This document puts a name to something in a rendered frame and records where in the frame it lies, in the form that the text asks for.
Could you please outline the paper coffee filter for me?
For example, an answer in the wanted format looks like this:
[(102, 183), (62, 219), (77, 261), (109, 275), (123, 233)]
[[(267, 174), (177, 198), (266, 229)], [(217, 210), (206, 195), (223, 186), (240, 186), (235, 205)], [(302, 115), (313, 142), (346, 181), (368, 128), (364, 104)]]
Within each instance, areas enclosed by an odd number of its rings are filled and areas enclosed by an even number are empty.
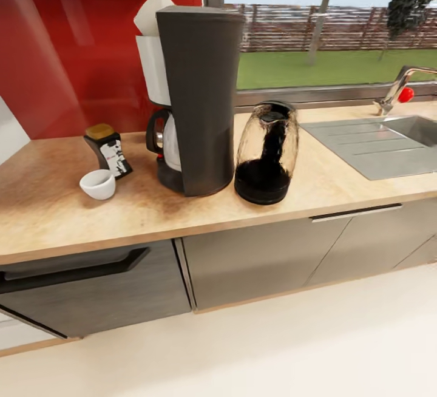
[(170, 5), (175, 5), (172, 0), (147, 0), (134, 18), (134, 23), (144, 36), (159, 36), (155, 12)]

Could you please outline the coffee cup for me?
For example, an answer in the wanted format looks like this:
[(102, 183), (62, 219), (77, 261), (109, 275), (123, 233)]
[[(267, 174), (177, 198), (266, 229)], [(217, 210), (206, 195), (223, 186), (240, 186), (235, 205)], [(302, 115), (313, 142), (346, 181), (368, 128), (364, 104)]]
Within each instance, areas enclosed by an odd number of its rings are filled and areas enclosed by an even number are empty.
[(86, 174), (80, 181), (81, 188), (91, 197), (106, 200), (116, 190), (116, 177), (109, 169), (99, 169)]

